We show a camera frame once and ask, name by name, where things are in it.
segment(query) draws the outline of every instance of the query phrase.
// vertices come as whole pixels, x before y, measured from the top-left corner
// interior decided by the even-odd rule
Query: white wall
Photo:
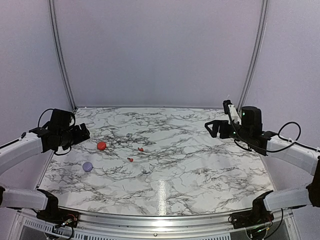
[[[261,108],[264,130],[288,121],[301,143],[320,147],[320,1],[270,1],[267,27],[246,105]],[[295,138],[292,127],[286,136]],[[302,170],[265,158],[278,190],[311,182]],[[294,211],[302,239],[319,239],[320,209]]]
[[[78,106],[238,102],[260,0],[57,0]]]
[[[45,109],[69,110],[45,0],[0,1],[0,103],[0,145],[35,128]],[[34,188],[47,157],[18,164],[0,177],[0,185]],[[0,209],[1,240],[8,239],[14,214]]]

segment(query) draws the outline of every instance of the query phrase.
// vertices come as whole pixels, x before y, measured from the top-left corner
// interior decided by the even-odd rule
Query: marble surface
[[[81,108],[75,116],[91,138],[54,156],[40,185],[60,206],[123,215],[200,215],[250,208],[254,198],[273,189],[259,155],[232,139],[211,138],[204,128],[213,119],[227,119],[222,110]],[[107,143],[103,151],[97,150],[100,141]],[[93,164],[91,172],[83,171],[85,162]]]

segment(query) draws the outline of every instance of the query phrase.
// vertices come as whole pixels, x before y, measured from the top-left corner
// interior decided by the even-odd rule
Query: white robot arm
[[[213,120],[204,126],[213,138],[233,138],[234,143],[242,149],[277,158],[303,169],[311,176],[313,181],[308,186],[285,189],[281,191],[269,191],[257,197],[252,203],[252,210],[231,214],[231,223],[234,228],[249,227],[257,223],[265,223],[273,220],[272,211],[286,208],[300,208],[306,205],[320,207],[320,149],[303,145],[296,140],[281,137],[278,133],[262,131],[261,110],[253,106],[244,106],[241,109],[241,117],[236,107],[230,100],[223,102],[224,113],[228,120]],[[238,142],[247,144],[248,148],[239,145]]]
[[[90,133],[86,125],[82,123],[79,126],[75,123],[72,112],[52,109],[51,119],[43,127],[38,126],[27,133],[24,132],[18,139],[0,146],[0,175],[32,156],[49,150],[53,150],[56,154],[58,147],[67,150],[89,139]],[[53,223],[66,214],[58,208],[58,199],[42,189],[28,190],[0,186],[0,207],[40,210],[37,218],[52,220]]]

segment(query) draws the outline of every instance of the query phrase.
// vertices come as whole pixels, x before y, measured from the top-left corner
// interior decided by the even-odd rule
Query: red object
[[[104,141],[101,141],[101,142],[99,142],[97,145],[96,145],[96,147],[97,147],[97,149],[99,149],[99,150],[105,150],[106,149],[106,147],[107,147],[107,144],[104,142]]]

